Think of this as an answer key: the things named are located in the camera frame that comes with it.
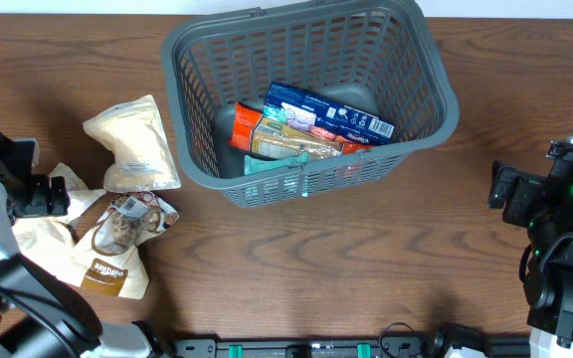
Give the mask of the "beige paper pouch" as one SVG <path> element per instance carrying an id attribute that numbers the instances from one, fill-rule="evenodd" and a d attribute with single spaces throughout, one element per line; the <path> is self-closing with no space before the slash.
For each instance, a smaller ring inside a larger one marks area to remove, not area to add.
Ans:
<path id="1" fill-rule="evenodd" d="M 72 223 L 75 223 L 106 191 L 89 189 L 66 164 L 59 163 L 50 178 L 63 177 L 70 198 L 68 213 L 62 217 L 18 219 L 12 230 L 21 253 L 48 273 L 62 278 L 73 267 L 71 251 L 75 247 Z"/>

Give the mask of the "beige pouch with label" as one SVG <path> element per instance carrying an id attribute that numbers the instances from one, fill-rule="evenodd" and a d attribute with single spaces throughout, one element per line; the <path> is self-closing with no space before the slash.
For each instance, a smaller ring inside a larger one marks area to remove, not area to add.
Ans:
<path id="1" fill-rule="evenodd" d="M 116 104 L 84 123 L 114 156 L 103 189 L 114 193 L 172 190 L 181 182 L 152 95 Z"/>

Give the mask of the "teal snack packet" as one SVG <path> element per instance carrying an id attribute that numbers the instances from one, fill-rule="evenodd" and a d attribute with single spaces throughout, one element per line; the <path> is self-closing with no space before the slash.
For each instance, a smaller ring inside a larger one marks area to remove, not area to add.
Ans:
<path id="1" fill-rule="evenodd" d="M 307 162 L 308 162 L 307 152 L 303 152 L 302 154 L 298 154 L 296 156 L 289 156 L 282 159 L 272 159 L 272 160 L 257 159 L 250 155 L 245 155 L 244 174 L 251 175 L 279 168 L 294 168 L 299 166 L 300 164 L 305 164 Z M 296 193 L 298 185 L 296 179 L 297 178 L 286 179 L 286 182 L 284 184 L 285 191 Z M 300 195 L 302 197 L 307 197 L 308 181 L 306 178 L 304 178 L 301 190 L 302 192 L 300 193 Z"/>

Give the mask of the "orange cracker sleeve pack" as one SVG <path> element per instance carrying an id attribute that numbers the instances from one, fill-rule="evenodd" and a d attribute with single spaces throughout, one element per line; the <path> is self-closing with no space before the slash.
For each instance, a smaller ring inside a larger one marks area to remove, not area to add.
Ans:
<path id="1" fill-rule="evenodd" d="M 239 102 L 235 106 L 229 144 L 271 159 L 284 159 L 307 153 L 310 160 L 317 160 L 372 148 L 372 145 L 331 141 L 293 129 L 264 117 L 259 111 Z"/>

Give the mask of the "tissue multipack blue side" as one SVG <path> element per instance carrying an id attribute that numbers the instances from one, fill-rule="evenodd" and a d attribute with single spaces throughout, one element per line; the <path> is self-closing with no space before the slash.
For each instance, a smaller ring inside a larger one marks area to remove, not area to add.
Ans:
<path id="1" fill-rule="evenodd" d="M 309 133 L 320 129 L 363 145 L 387 145 L 395 126 L 378 116 L 310 91 L 272 82 L 264 100 L 263 116 Z"/>

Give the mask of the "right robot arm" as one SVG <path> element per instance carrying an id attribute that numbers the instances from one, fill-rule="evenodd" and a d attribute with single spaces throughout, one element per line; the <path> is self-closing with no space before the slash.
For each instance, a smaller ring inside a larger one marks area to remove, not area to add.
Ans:
<path id="1" fill-rule="evenodd" d="M 551 142 L 546 156 L 545 176 L 493 162 L 487 204 L 529 240 L 518 276 L 531 356 L 573 357 L 573 136 Z"/>

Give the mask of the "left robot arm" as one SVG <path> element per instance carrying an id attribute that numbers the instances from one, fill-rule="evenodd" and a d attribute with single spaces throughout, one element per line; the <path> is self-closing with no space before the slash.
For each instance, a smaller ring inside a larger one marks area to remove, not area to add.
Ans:
<path id="1" fill-rule="evenodd" d="M 173 357 L 143 321 L 103 323 L 76 291 L 27 259 L 12 227 L 59 217 L 70 198 L 63 177 L 37 175 L 34 139 L 0 132 L 0 357 Z"/>

